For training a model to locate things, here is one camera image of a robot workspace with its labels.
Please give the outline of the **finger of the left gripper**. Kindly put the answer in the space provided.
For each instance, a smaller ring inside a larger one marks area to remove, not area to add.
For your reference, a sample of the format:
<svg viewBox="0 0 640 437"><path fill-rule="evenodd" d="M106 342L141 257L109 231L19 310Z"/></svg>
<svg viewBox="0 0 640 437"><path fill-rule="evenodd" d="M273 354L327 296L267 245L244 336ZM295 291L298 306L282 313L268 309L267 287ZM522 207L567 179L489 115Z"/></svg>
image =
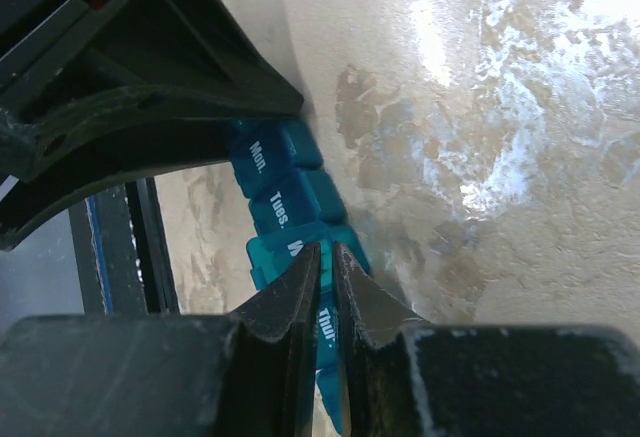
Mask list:
<svg viewBox="0 0 640 437"><path fill-rule="evenodd" d="M221 97L123 87L76 101L53 116L43 169L2 198L1 247L15 248L61 211L109 187L227 160L232 120L294 115L288 84Z"/></svg>

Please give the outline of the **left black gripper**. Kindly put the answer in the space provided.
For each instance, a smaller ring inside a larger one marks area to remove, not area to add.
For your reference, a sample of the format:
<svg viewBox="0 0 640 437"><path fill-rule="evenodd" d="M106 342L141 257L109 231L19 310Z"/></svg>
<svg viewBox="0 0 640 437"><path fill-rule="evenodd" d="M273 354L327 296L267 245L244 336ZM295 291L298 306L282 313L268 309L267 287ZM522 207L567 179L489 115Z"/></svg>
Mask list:
<svg viewBox="0 0 640 437"><path fill-rule="evenodd" d="M12 122L285 117L302 102L221 0L1 0Z"/></svg>

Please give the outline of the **teal weekly pill organizer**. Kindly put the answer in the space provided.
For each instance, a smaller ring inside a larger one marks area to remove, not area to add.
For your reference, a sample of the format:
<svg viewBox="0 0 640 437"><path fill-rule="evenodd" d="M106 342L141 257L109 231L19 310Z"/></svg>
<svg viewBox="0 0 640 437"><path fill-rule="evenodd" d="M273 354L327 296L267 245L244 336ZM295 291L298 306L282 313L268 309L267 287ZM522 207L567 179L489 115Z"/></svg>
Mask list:
<svg viewBox="0 0 640 437"><path fill-rule="evenodd" d="M321 245L316 384L335 430L342 429L332 246L347 245L362 268L366 255L314 137L301 120L233 121L230 160L257 232L246 244L258 290L276 280L309 242Z"/></svg>

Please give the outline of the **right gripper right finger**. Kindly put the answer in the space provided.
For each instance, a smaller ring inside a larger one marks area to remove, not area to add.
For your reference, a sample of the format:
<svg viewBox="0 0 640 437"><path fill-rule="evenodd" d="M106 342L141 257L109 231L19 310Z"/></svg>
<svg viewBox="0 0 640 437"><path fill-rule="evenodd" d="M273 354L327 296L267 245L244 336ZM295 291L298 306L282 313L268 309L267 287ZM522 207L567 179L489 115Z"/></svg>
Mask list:
<svg viewBox="0 0 640 437"><path fill-rule="evenodd" d="M639 350L595 325L436 325L333 248L346 436L635 436Z"/></svg>

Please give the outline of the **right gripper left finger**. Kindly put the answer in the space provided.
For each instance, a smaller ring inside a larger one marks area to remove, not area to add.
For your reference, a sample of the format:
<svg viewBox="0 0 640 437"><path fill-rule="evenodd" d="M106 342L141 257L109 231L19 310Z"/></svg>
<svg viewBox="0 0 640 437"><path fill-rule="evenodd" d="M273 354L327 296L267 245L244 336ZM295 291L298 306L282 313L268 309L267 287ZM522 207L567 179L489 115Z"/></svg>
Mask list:
<svg viewBox="0 0 640 437"><path fill-rule="evenodd" d="M221 315L30 317L1 342L5 436L308 436L321 248Z"/></svg>

